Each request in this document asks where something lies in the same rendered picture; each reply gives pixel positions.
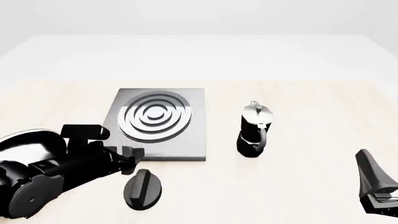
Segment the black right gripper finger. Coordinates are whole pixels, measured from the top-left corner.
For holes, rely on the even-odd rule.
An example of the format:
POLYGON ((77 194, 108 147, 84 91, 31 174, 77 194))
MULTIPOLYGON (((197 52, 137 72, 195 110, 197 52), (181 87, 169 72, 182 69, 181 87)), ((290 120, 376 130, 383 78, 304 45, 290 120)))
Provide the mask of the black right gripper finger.
POLYGON ((387 175, 367 149, 355 154, 359 170, 359 197, 368 194, 391 194, 398 190, 398 182, 387 175))

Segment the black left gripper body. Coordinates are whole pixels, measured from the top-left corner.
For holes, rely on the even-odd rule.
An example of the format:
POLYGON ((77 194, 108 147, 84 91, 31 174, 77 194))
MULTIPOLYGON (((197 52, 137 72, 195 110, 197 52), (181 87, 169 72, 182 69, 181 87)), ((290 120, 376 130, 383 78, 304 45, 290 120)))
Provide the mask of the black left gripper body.
POLYGON ((113 158, 113 161, 114 161, 115 164, 117 164, 117 166, 118 166, 120 171, 121 171, 121 167, 124 164, 134 164, 133 161, 130 161, 129 159, 127 159, 124 156, 122 156, 122 153, 119 154, 117 152, 117 147, 116 146, 107 146, 106 149, 111 152, 111 156, 113 158))

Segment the flat black stove plate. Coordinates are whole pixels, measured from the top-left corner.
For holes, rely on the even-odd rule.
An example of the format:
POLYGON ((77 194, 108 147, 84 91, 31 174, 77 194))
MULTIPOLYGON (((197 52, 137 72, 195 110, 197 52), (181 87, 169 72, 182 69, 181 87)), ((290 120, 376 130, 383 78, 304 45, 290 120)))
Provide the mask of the flat black stove plate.
POLYGON ((121 88, 103 126, 104 144, 141 147, 146 161, 205 161, 202 88, 121 88))

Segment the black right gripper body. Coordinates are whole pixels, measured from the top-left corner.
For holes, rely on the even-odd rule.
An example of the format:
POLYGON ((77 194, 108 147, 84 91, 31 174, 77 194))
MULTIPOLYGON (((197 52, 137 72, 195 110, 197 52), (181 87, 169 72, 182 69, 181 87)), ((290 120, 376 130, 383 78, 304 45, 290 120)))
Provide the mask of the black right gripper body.
POLYGON ((359 201, 367 214, 398 214, 398 188, 361 190, 359 201))

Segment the round black stove knob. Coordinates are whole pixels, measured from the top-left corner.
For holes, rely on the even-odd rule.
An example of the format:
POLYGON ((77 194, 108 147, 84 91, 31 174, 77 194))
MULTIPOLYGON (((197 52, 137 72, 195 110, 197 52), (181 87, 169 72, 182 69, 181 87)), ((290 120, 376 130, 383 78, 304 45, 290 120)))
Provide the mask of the round black stove knob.
POLYGON ((133 210, 152 208, 161 198, 160 179, 148 169, 139 169, 124 187, 123 197, 126 205, 133 210))

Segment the black and silver moka pot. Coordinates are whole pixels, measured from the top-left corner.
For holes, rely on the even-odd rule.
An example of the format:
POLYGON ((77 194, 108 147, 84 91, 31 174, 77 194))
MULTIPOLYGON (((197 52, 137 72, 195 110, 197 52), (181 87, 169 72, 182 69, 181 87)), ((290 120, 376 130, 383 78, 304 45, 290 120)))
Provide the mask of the black and silver moka pot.
POLYGON ((237 151, 244 157, 257 158, 267 144, 267 133, 274 114, 257 101, 251 101, 241 114, 241 128, 236 141, 237 151))

